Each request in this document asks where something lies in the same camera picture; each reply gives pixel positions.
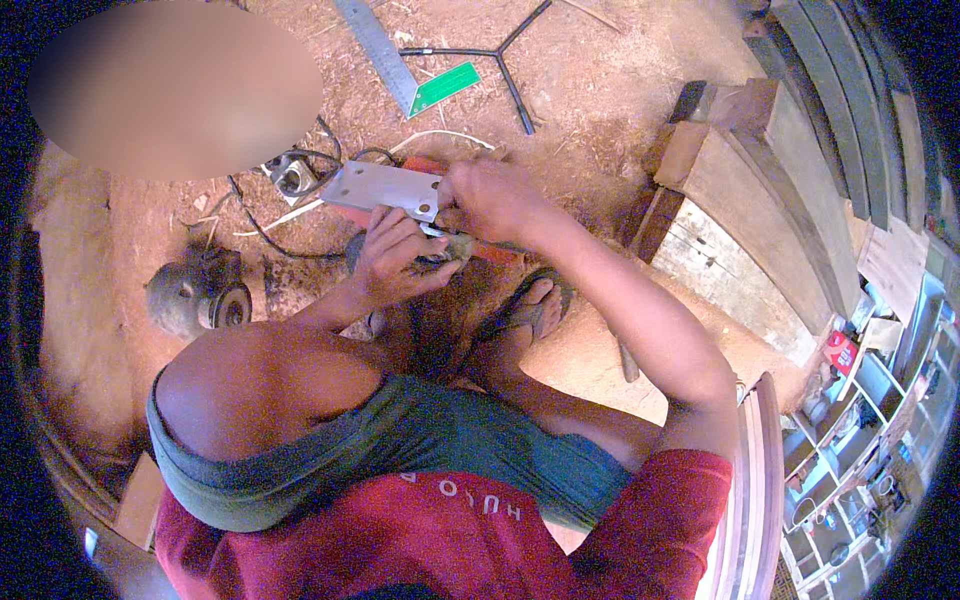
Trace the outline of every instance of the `black cable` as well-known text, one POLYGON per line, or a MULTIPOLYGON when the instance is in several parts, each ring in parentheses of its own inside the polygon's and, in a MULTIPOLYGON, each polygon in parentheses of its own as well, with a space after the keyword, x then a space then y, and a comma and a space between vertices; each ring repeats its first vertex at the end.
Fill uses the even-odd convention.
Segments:
POLYGON ((413 56, 429 56, 432 54, 453 54, 453 55, 463 55, 469 57, 490 57, 496 60, 496 66, 500 69, 500 73, 503 75, 504 81, 507 82, 507 88, 510 90, 510 95, 514 99, 514 104, 516 105, 516 112, 520 115, 520 122, 523 124, 523 130, 527 135, 534 134, 534 123, 530 119, 530 112, 527 110, 526 105, 523 104, 523 98, 520 97, 519 90, 516 89, 516 84, 514 83, 514 78, 510 75, 510 70, 507 68, 507 62, 503 59, 503 53, 507 51, 507 48, 510 47, 510 44, 514 43, 514 40, 524 32, 530 24, 534 22, 538 16, 543 14, 543 11, 546 11, 550 5, 553 4, 553 0, 543 0, 539 6, 537 6, 530 15, 523 19, 523 22, 517 25, 516 29, 510 32, 510 34, 503 40, 496 50, 479 50, 477 48, 400 48, 399 54, 402 57, 413 57, 413 56))
MULTIPOLYGON (((317 124, 320 125, 321 129, 324 131, 324 133, 326 133, 327 137, 329 137, 330 141, 333 143, 333 155, 328 155, 322 152, 318 152, 316 150, 304 150, 303 148, 294 147, 284 152, 281 156, 295 156, 298 158, 307 158, 307 157, 322 158, 323 160, 326 160, 327 162, 331 163, 334 168, 331 169, 330 171, 324 172, 323 175, 317 177, 317 182, 311 185, 309 188, 301 192, 283 192, 284 196, 288 196, 290 198, 302 198, 303 196, 312 194, 316 190, 326 185, 330 180, 332 180, 337 175, 337 173, 340 173, 341 169, 344 168, 344 163, 342 162, 343 149, 340 146, 340 140, 337 139, 337 136, 333 134, 333 130, 330 129, 330 127, 326 124, 326 122, 323 120, 323 118, 321 118, 320 115, 317 115, 317 124)), ((361 156, 365 156, 368 154, 384 155, 393 163, 395 167, 400 166, 400 160, 396 156, 391 154, 389 151, 384 150, 382 148, 367 148, 367 149, 361 150, 360 152, 355 154, 351 160, 357 160, 361 156)), ((260 224, 256 222, 256 219, 253 218, 253 213, 250 212, 250 209, 247 208, 246 203, 244 203, 243 192, 240 190, 240 186, 237 185, 237 182, 233 178, 233 175, 227 175, 227 180, 229 181, 229 184, 230 184, 230 191, 233 193, 234 196, 237 197, 237 201, 240 203, 240 207, 243 209, 244 214, 247 215, 247 220, 250 221, 250 224, 253 226, 256 232, 260 235, 261 238, 263 238, 263 241, 266 242, 268 246, 270 246, 280 254, 286 256, 287 258, 298 258, 303 260, 338 260, 340 258, 345 257, 345 254, 343 252, 328 252, 326 254, 304 254, 300 252, 292 252, 287 250, 286 248, 283 248, 277 242, 271 239, 271 237, 267 235, 267 232, 263 230, 260 224)))
POLYGON ((237 185, 233 175, 227 175, 227 181, 229 181, 230 184, 230 191, 232 191, 233 195, 236 196, 237 202, 240 203, 240 207, 243 209, 244 214, 247 215, 247 220, 250 221, 250 224, 254 229, 256 229, 256 232, 260 234, 260 237, 263 238, 263 241, 280 254, 283 254, 287 258, 299 258, 303 260, 337 260, 344 257, 342 252, 328 252, 326 254, 301 254, 299 252, 292 252, 283 248, 277 242, 272 240, 270 236, 267 235, 267 232, 263 230, 260 224, 256 222, 256 219, 253 218, 253 214, 243 201, 243 192, 240 191, 240 186, 237 185))
POLYGON ((394 164, 395 167, 400 166, 399 158, 392 155, 389 150, 384 150, 383 148, 367 148, 365 150, 361 150, 357 154, 353 155, 353 158, 351 158, 350 160, 359 160, 361 156, 366 156, 369 154, 384 155, 394 164))

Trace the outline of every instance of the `angle grinder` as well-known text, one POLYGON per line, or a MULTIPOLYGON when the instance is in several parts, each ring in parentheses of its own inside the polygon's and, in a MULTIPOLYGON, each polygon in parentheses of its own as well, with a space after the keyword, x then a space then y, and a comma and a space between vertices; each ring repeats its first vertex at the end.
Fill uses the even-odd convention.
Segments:
POLYGON ((209 329, 249 323, 250 289, 241 278, 240 253, 188 249, 160 267, 144 289, 154 324, 188 342, 209 329))

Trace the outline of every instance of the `black metal rod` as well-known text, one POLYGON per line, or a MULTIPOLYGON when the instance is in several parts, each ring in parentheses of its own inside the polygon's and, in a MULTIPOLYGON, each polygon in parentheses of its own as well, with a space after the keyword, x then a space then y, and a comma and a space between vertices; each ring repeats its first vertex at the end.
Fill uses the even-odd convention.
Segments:
POLYGON ((503 43, 500 44, 500 47, 496 49, 496 54, 502 57, 503 52, 510 46, 510 44, 514 43, 516 37, 522 34, 523 30, 530 27, 530 24, 534 22, 534 19, 543 14, 543 11, 546 11, 551 4, 553 4, 553 0, 543 0, 542 4, 536 7, 534 11, 530 13, 530 16, 525 18, 523 22, 520 23, 519 26, 514 29, 506 39, 503 40, 503 43))
POLYGON ((527 110, 526 105, 523 104, 519 90, 516 89, 514 78, 510 75, 507 63, 503 59, 503 53, 510 47, 510 44, 514 43, 516 37, 522 34, 526 28, 530 27, 534 19, 543 14, 543 11, 546 11, 551 4, 553 4, 553 0, 543 0, 543 2, 530 13, 530 16, 523 19, 523 22, 503 40, 503 43, 500 44, 496 50, 479 50, 477 48, 401 48, 399 54, 402 57, 424 57, 433 54, 446 54, 468 57, 490 57, 496 60, 496 65, 500 67, 503 79, 507 82, 507 87, 510 88, 510 95, 514 98, 516 112, 520 115, 520 122, 523 123, 523 130, 527 135, 533 135, 535 132, 534 123, 530 119, 530 112, 527 110))
POLYGON ((402 57, 426 57, 432 54, 456 54, 468 57, 496 58, 495 50, 478 50, 476 48, 401 48, 398 52, 402 57))
POLYGON ((510 95, 514 97, 514 104, 516 104, 516 112, 520 115, 520 122, 523 123, 523 130, 527 135, 534 134, 534 123, 530 120, 530 113, 527 112, 527 107, 523 104, 523 99, 520 98, 520 92, 516 89, 516 84, 514 83, 514 78, 510 76, 510 70, 507 69, 507 63, 503 60, 503 57, 496 57, 496 64, 500 67, 500 72, 503 73, 503 79, 507 82, 507 87, 510 88, 510 95))

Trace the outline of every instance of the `hand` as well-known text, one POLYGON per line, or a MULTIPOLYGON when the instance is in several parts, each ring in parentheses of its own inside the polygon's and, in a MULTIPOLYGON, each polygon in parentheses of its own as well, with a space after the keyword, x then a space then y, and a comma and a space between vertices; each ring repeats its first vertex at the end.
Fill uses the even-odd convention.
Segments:
POLYGON ((527 245, 532 229, 562 213, 521 169, 492 160, 454 164, 438 188, 437 225, 488 242, 527 245))
POLYGON ((370 310, 440 289, 461 267, 461 261, 448 262, 422 275, 410 267, 418 256, 440 253, 447 243, 445 237, 428 239, 402 208, 381 204, 371 214, 367 239, 350 283, 370 310))

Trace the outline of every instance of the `red t-shirt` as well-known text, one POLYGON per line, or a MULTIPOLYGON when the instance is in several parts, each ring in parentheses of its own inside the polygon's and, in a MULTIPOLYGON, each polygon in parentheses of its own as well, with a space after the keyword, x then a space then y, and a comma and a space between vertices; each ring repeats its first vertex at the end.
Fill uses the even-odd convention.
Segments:
POLYGON ((441 598, 692 598, 732 467, 697 450, 651 456, 567 557, 530 494, 469 473, 352 486, 268 531, 213 529, 166 492, 156 556, 184 600, 350 598, 397 584, 441 598))

